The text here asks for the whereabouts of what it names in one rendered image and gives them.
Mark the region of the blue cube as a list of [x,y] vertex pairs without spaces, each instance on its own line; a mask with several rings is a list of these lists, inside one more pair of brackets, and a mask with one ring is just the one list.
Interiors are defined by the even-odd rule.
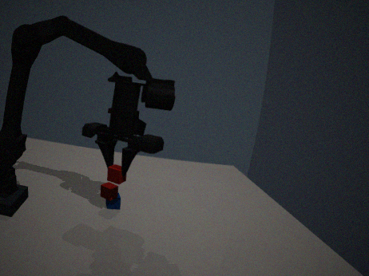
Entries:
[[120,206],[121,206],[121,197],[119,195],[119,192],[117,193],[117,198],[116,199],[112,199],[111,201],[106,200],[106,207],[107,209],[118,209],[120,210]]

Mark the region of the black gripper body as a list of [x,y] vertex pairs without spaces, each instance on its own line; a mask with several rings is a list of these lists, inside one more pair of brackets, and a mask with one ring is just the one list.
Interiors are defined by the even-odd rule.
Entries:
[[[108,109],[110,113],[109,127],[107,124],[89,123],[82,128],[82,135],[92,138],[97,134],[97,140],[109,142],[113,139],[128,142],[127,148],[155,154],[163,150],[164,141],[162,137],[143,135],[134,136],[136,116],[139,115],[137,107],[112,104]],[[124,138],[123,138],[124,137]],[[128,138],[128,139],[126,139]]]

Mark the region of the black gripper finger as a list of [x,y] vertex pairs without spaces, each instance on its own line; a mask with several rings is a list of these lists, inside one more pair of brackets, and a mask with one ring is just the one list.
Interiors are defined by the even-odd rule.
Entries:
[[99,140],[95,140],[95,143],[101,149],[107,168],[113,165],[114,162],[113,155],[115,146],[117,144],[117,140],[113,139],[112,141],[109,142],[101,142]]
[[127,148],[127,147],[122,148],[122,158],[121,158],[122,176],[125,176],[126,172],[129,170],[130,164],[132,163],[134,157],[136,156],[138,152],[140,151],[136,149]]

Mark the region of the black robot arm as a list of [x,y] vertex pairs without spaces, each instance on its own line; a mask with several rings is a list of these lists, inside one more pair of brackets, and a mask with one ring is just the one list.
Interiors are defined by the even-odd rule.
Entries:
[[31,25],[20,25],[12,35],[11,56],[13,66],[6,95],[6,107],[0,131],[0,196],[8,197],[16,192],[15,168],[19,157],[26,150],[26,134],[22,134],[21,122],[30,69],[42,45],[60,36],[92,49],[106,57],[121,71],[133,74],[145,84],[132,82],[131,77],[117,72],[108,78],[115,82],[113,104],[137,107],[141,86],[141,103],[147,108],[171,111],[175,101],[174,80],[152,78],[146,64],[145,52],[135,46],[108,38],[73,22],[66,16],[58,16]]

